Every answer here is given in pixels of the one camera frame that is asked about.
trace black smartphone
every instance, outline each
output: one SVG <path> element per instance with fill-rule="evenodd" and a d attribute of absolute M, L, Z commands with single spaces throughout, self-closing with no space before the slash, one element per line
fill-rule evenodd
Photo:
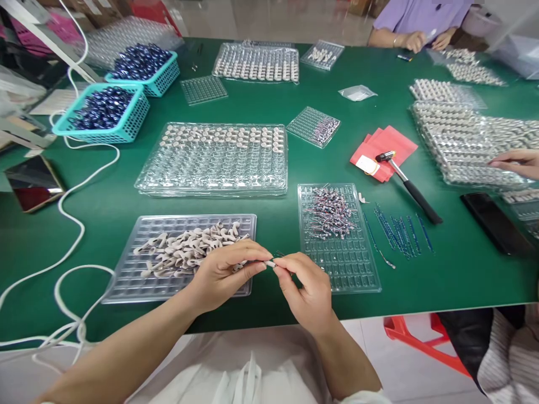
<path fill-rule="evenodd" d="M 4 171 L 24 213 L 31 213 L 58 199 L 65 191 L 52 167 L 37 155 Z"/>
<path fill-rule="evenodd" d="M 460 199 L 498 251 L 516 256 L 530 256 L 535 253 L 533 245 L 490 196 L 477 192 L 461 195 Z"/>

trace hand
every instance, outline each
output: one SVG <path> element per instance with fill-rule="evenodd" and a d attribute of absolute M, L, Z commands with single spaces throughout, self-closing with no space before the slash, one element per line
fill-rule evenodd
<path fill-rule="evenodd" d="M 337 317 L 331 308 L 329 276 L 302 252 L 273 260 L 273 271 L 279 278 L 282 294 L 299 324 L 313 336 L 322 335 L 332 327 Z M 303 284 L 298 289 L 290 272 Z"/>
<path fill-rule="evenodd" d="M 451 35 L 448 32 L 441 33 L 438 35 L 438 38 L 432 43 L 432 50 L 433 51 L 442 51 L 449 45 L 449 42 L 451 42 L 451 38 L 453 35 Z"/>
<path fill-rule="evenodd" d="M 243 261 L 267 261 L 273 256 L 252 240 L 213 250 L 202 261 L 195 277 L 184 289 L 197 314 L 215 310 L 256 274 L 266 269 L 264 262 L 253 262 L 236 273 L 232 267 Z"/>
<path fill-rule="evenodd" d="M 401 40 L 401 47 L 409 49 L 414 53 L 419 53 L 427 42 L 427 35 L 424 32 L 416 31 L 411 34 L 404 34 Z"/>
<path fill-rule="evenodd" d="M 539 150 L 508 151 L 493 159 L 488 165 L 539 181 Z"/>

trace green work surface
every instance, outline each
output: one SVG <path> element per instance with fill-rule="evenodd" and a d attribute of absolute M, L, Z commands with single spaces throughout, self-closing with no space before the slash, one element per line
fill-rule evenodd
<path fill-rule="evenodd" d="M 204 43 L 201 56 L 196 55 Z M 180 79 L 209 75 L 221 41 L 188 40 L 190 50 L 180 56 Z M 299 45 L 300 55 L 309 48 Z M 69 320 L 54 303 L 58 277 L 83 264 L 114 268 L 138 216 L 170 214 L 254 213 L 258 216 L 257 241 L 269 251 L 284 254 L 300 249 L 299 183 L 353 182 L 370 205 L 363 205 L 374 237 L 392 269 L 376 255 L 381 293 L 338 295 L 333 298 L 340 319 L 405 313 L 512 305 L 537 301 L 538 266 L 533 260 L 497 252 L 459 200 L 473 189 L 446 185 L 415 129 L 408 111 L 414 99 L 408 89 L 416 78 L 451 80 L 448 70 L 433 66 L 425 52 L 412 62 L 398 59 L 398 50 L 347 47 L 331 72 L 300 65 L 300 84 L 257 84 L 223 80 L 229 97 L 188 106 L 179 80 L 163 98 L 150 98 L 151 108 L 132 144 L 123 144 L 120 161 L 99 174 L 87 187 L 70 196 L 64 207 L 86 225 L 86 234 L 74 253 L 59 267 L 17 287 L 0 312 L 0 341 L 49 335 Z M 193 62 L 198 70 L 191 69 Z M 487 64 L 508 81 L 506 88 L 474 86 L 489 109 L 484 113 L 507 118 L 539 119 L 539 90 L 496 62 Z M 378 94 L 351 102 L 338 90 L 363 84 Z M 306 106 L 341 121 L 325 149 L 289 137 L 289 188 L 278 198 L 212 199 L 151 198 L 133 187 L 161 128 L 180 122 L 274 122 L 287 125 Z M 435 254 L 428 251 L 421 228 L 416 231 L 423 254 L 407 261 L 391 251 L 376 216 L 374 202 L 386 215 L 421 212 L 398 178 L 380 184 L 349 159 L 378 127 L 392 125 L 419 145 L 403 164 L 403 171 L 444 219 L 432 226 L 425 219 Z M 0 169 L 22 161 L 24 151 L 0 157 Z M 112 160 L 106 147 L 67 149 L 58 139 L 45 152 L 66 187 L 71 187 Z M 79 229 L 60 215 L 55 205 L 35 214 L 21 212 L 14 196 L 0 194 L 0 290 L 14 281 L 55 263 L 69 249 Z M 83 315 L 103 293 L 109 275 L 83 269 L 68 276 L 62 287 L 67 306 Z M 158 304 L 99 305 L 88 319 L 88 340 L 99 341 Z M 257 275 L 249 297 L 232 299 L 198 318 L 190 333 L 267 327 L 294 323 L 295 319 L 270 269 Z"/>

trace white power cord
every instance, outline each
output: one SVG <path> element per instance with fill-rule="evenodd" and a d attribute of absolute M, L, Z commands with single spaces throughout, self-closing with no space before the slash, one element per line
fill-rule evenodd
<path fill-rule="evenodd" d="M 75 63 L 77 66 L 79 64 L 81 64 L 84 59 L 86 58 L 86 56 L 88 55 L 88 40 L 86 39 L 86 36 L 84 35 L 84 32 L 82 31 L 79 23 L 77 22 L 77 20 L 75 18 L 73 18 L 73 15 L 71 14 L 71 12 L 69 11 L 69 9 L 66 7 L 66 5 L 64 4 L 63 0 L 60 0 L 60 3 L 62 4 L 62 6 L 64 7 L 64 9 L 66 10 L 67 14 L 71 17 L 71 19 L 73 20 L 73 22 L 75 23 L 75 25 L 77 26 L 77 28 L 79 29 L 79 32 L 81 33 L 81 35 L 83 36 L 83 39 L 84 39 L 84 53 L 83 55 L 81 56 L 81 58 Z M 72 73 L 73 73 L 73 68 L 72 67 L 69 67 L 69 69 L 67 70 L 67 76 L 69 78 L 69 81 L 71 83 L 71 85 L 73 86 L 73 88 L 75 89 L 75 94 L 76 94 L 76 99 L 79 97 L 79 90 L 78 88 L 76 87 L 75 85 L 75 82 L 73 81 L 73 77 L 72 77 Z M 65 113 L 65 111 L 56 111 L 54 112 L 51 116 L 49 116 L 49 122 L 51 123 L 51 126 L 54 126 L 54 122 L 53 122 L 53 118 L 54 116 L 60 114 L 60 113 Z M 47 271 L 50 271 L 51 269 L 53 268 L 56 268 L 57 266 L 59 266 L 60 264 L 62 264 L 72 253 L 73 251 L 75 250 L 75 248 L 77 247 L 77 245 L 79 244 L 79 242 L 81 241 L 82 237 L 84 236 L 84 233 L 85 233 L 85 226 L 84 224 L 78 220 L 77 218 L 75 218 L 74 216 L 68 214 L 64 209 L 63 209 L 63 202 L 65 201 L 65 199 L 72 193 L 74 192 L 75 190 L 83 187 L 84 185 L 86 185 L 89 181 L 92 180 L 92 178 L 94 178 L 97 174 L 99 174 L 100 172 L 102 172 L 104 169 L 106 169 L 107 167 L 110 167 L 111 165 L 113 165 L 114 163 L 116 163 L 119 158 L 120 158 L 120 151 L 118 150 L 117 147 L 113 146 L 113 145 L 110 145 L 110 144 L 86 144 L 86 145 L 82 145 L 82 146 L 71 146 L 67 140 L 66 137 L 64 137 L 64 142 L 66 144 L 66 146 L 70 149 L 73 149 L 73 150 L 76 150 L 76 149 L 84 149 L 84 148 L 87 148 L 87 147 L 94 147 L 94 146 L 107 146 L 107 147 L 111 147 L 113 148 L 115 151 L 116 151 L 116 156 L 114 157 L 114 159 L 105 164 L 104 166 L 100 167 L 98 170 L 96 170 L 92 175 L 90 175 L 86 180 L 84 180 L 83 182 L 81 182 L 80 184 L 74 186 L 73 188 L 69 189 L 61 198 L 60 200 L 58 201 L 58 210 L 60 211 L 60 213 L 67 217 L 68 219 L 72 220 L 73 222 L 75 222 L 77 225 L 79 225 L 80 227 L 80 232 L 79 232 L 79 235 L 78 237 L 76 238 L 75 242 L 73 243 L 73 245 L 69 248 L 69 250 L 67 251 L 67 253 L 65 253 L 65 255 L 56 263 L 54 263 L 53 265 L 45 268 L 45 269 L 42 269 L 38 272 L 35 272 L 31 275 L 28 275 L 26 277 L 24 277 L 23 279 L 19 279 L 17 282 L 15 282 L 14 284 L 12 284 L 11 286 L 9 286 L 5 291 L 3 291 L 3 293 L 0 295 L 0 310 L 2 310 L 2 306 L 6 300 L 6 297 L 7 295 L 9 294 L 9 292 L 11 292 L 15 287 L 17 287 L 18 285 L 20 285 L 21 283 L 27 281 L 28 279 L 31 279 L 31 278 L 34 278 L 38 275 L 41 275 Z M 28 351 L 25 351 L 25 352 L 21 352 L 21 353 L 16 353 L 14 355 L 11 355 L 10 357 L 6 358 L 6 359 L 3 359 L 0 361 L 0 364 L 2 363 L 6 363 L 6 362 L 9 362 L 9 361 L 12 361 L 12 360 L 15 360 L 15 359 L 18 359 L 18 358 L 21 358 L 21 357 L 24 357 L 24 356 L 29 356 L 29 355 L 32 355 L 32 360 L 37 363 L 37 364 L 41 364 L 41 365 L 44 365 L 46 367 L 48 367 L 49 369 L 59 373 L 59 374 L 62 374 L 63 371 L 61 369 L 59 369 L 58 367 L 56 367 L 55 365 L 53 364 L 50 364 L 48 362 L 45 362 L 45 361 L 42 361 L 38 358 L 38 354 L 41 353 L 41 352 L 44 352 L 54 346 L 57 346 L 57 345 L 63 345 L 63 346 L 71 346 L 71 347 L 76 347 L 77 348 L 77 353 L 75 355 L 75 359 L 73 361 L 73 364 L 75 362 L 77 362 L 78 358 L 80 357 L 80 354 L 84 348 L 85 345 L 89 344 L 89 342 L 86 340 L 86 319 L 88 317 L 88 315 L 92 312 L 92 310 L 103 300 L 103 298 L 105 297 L 107 291 L 105 291 L 105 293 L 88 309 L 88 311 L 86 312 L 86 314 L 84 314 L 84 316 L 82 318 L 78 317 L 76 314 L 74 314 L 71 310 L 69 310 L 66 306 L 66 304 L 64 303 L 63 299 L 62 299 L 62 296 L 60 294 L 60 287 L 62 285 L 62 282 L 63 280 L 69 275 L 71 274 L 72 272 L 76 271 L 76 270 L 79 270 L 79 269 L 83 269 L 83 268 L 97 268 L 97 269 L 101 269 L 103 271 L 106 271 L 108 273 L 111 274 L 111 276 L 114 278 L 115 277 L 115 273 L 112 269 L 110 268 L 107 268 L 107 267 L 104 267 L 102 265 L 94 265 L 94 264 L 89 264 L 89 265 L 79 265 L 78 267 L 75 267 L 75 268 L 72 268 L 70 270 L 68 270 L 67 272 L 65 272 L 62 276 L 60 276 L 60 278 L 58 279 L 58 281 L 56 282 L 55 286 L 54 286 L 54 299 L 56 301 L 56 304 L 58 305 L 58 307 L 60 308 L 60 310 L 65 314 L 67 315 L 69 318 L 71 318 L 72 320 L 74 320 L 72 323 L 68 323 L 66 325 L 64 325 L 63 327 L 59 328 L 58 330 L 56 330 L 55 332 L 53 332 L 49 337 L 43 337 L 43 336 L 36 336 L 36 337 L 29 337 L 29 338 L 22 338 L 22 339 L 16 339 L 16 340 L 13 340 L 13 341 L 5 341 L 5 342 L 0 342 L 0 347 L 4 347 L 4 346 L 10 346 L 10 345 L 15 345 L 15 344 L 19 344 L 19 343 L 23 343 L 23 342 L 32 342 L 32 341 L 43 341 L 42 344 L 39 346 L 39 348 L 35 348 L 35 349 L 32 349 L 32 350 L 28 350 Z M 73 342 L 69 342 L 69 341 L 65 341 L 65 339 L 71 335 L 73 333 L 73 331 L 76 330 L 76 335 L 77 335 L 77 339 L 79 340 L 79 343 L 73 343 Z"/>

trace red chair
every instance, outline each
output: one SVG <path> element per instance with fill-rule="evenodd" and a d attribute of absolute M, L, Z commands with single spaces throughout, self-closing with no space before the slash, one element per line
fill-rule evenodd
<path fill-rule="evenodd" d="M 423 342 L 410 334 L 410 331 L 408 331 L 408 327 L 406 326 L 406 322 L 404 321 L 404 316 L 393 316 L 384 318 L 383 327 L 386 331 L 387 336 L 390 339 L 398 339 L 399 341 L 404 342 L 406 345 L 409 345 L 417 349 L 418 351 L 427 354 L 431 358 L 434 358 L 437 361 L 442 362 L 444 365 L 447 365 L 450 368 L 455 369 L 457 372 L 460 372 L 463 375 L 471 378 L 470 374 L 457 356 L 448 355 L 434 348 L 435 346 L 450 341 L 444 326 L 440 322 L 440 318 L 436 315 L 436 313 L 431 313 L 430 316 L 431 328 L 437 333 L 442 334 L 441 337 L 433 339 L 431 341 Z"/>

